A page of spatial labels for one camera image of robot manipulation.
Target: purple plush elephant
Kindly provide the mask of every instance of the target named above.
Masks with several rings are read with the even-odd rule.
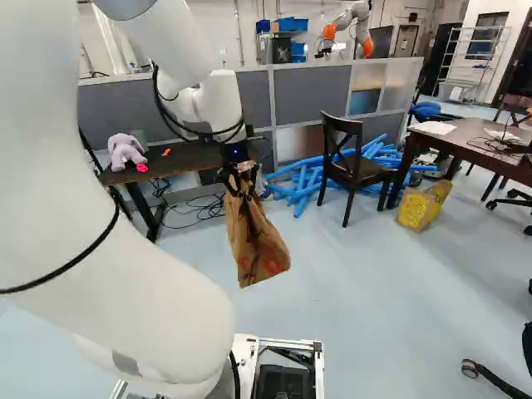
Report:
[[[118,133],[109,137],[107,149],[111,156],[111,170],[117,172],[126,168],[125,163],[132,160],[135,164],[145,164],[148,160],[142,156],[144,149],[133,135]]]

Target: wooden table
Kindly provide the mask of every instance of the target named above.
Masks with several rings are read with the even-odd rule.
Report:
[[[151,213],[148,205],[138,183],[147,181],[149,179],[156,179],[179,175],[186,172],[195,172],[199,170],[208,170],[221,167],[223,164],[222,150],[242,151],[245,153],[249,151],[251,158],[257,159],[257,149],[254,145],[243,143],[238,147],[229,147],[229,145],[218,144],[201,144],[198,141],[191,143],[172,143],[166,145],[155,145],[149,147],[145,153],[148,159],[148,171],[139,172],[135,166],[126,164],[126,168],[119,172],[111,171],[111,166],[108,165],[106,170],[100,174],[100,181],[105,186],[125,185],[129,192],[131,199],[139,210],[142,219],[148,226],[148,234],[146,238],[155,242],[159,233],[160,225],[165,214],[165,204],[159,204],[155,211],[155,215]],[[165,151],[170,149],[167,156],[163,156]]]
[[[484,145],[485,139],[492,139],[485,128],[493,131],[504,131],[504,124],[479,118],[465,118],[445,123],[456,126],[456,129],[446,135],[436,135],[419,131],[411,126],[407,128],[410,137],[408,137],[405,153],[394,179],[392,192],[388,197],[388,208],[397,206],[397,196],[415,154],[419,149],[428,147],[445,151],[454,156],[444,179],[452,180],[460,169],[460,163],[467,160],[484,169],[491,170],[497,175],[532,187],[532,164],[530,164],[528,156],[496,154]],[[518,136],[526,143],[532,142],[532,131],[525,131],[514,126],[508,126],[506,131]]]

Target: chair wheel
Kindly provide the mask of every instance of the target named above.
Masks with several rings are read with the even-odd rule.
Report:
[[[461,371],[468,378],[478,378],[479,372],[476,371],[476,363],[470,359],[462,360]]]
[[[506,193],[506,196],[510,199],[512,198],[517,198],[519,196],[519,193],[517,192],[516,189],[512,189],[512,190],[509,190],[507,193]]]
[[[497,203],[495,201],[488,201],[485,207],[489,210],[493,210],[497,207]]]

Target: yellow bag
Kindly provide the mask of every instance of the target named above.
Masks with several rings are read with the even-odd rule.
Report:
[[[440,214],[451,189],[449,180],[439,180],[425,191],[406,187],[397,212],[397,223],[417,232],[422,231]]]

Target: window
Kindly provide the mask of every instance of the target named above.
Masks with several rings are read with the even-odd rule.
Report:
[[[500,34],[508,18],[507,12],[493,12],[490,14],[480,14],[476,22],[479,29],[473,31],[472,41],[481,40],[483,42],[472,42],[467,49],[467,60],[491,60],[495,46],[499,44]]]

